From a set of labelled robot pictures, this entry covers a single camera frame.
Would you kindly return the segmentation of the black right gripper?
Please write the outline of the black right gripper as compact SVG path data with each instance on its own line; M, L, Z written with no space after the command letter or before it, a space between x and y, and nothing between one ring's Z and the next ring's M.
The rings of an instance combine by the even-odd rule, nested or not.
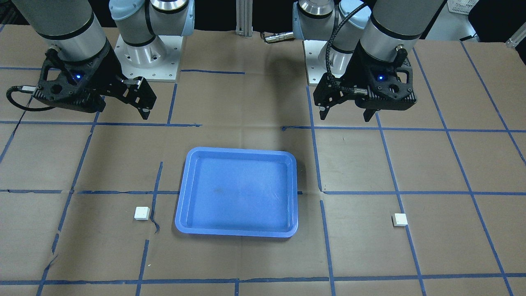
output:
M60 53L54 44L46 51L32 94L35 99L50 107L95 113L106 106L102 96L110 96L131 105L143 120L148 120L157 96L144 77L124 77L109 41L92 58L79 62L66 62Z

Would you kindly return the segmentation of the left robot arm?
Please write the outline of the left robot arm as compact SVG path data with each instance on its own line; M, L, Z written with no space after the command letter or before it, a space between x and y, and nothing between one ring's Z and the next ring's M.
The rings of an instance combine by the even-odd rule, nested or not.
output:
M336 105L354 101L370 121L383 109L417 103L409 52L440 11L441 0L299 0L293 35L325 44L317 61L314 104L321 120Z

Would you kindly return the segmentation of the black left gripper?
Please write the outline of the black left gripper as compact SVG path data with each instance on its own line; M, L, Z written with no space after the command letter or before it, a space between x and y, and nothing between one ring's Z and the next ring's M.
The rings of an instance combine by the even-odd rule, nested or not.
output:
M314 90L314 103L325 120L332 107L354 100L365 109L363 119L370 122L382 109L405 111L417 103L413 90L413 68L408 51L395 50L393 62L370 56L359 42L347 69L340 78L325 73Z

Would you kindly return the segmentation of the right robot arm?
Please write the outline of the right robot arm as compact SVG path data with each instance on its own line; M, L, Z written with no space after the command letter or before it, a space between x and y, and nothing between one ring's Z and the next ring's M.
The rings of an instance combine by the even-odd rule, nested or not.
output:
M109 96L147 120L157 99L148 81L176 81L179 41L195 28L193 0L111 0L122 39L112 47L87 0L13 4L48 44L36 86L6 91L13 106L28 112L102 112Z

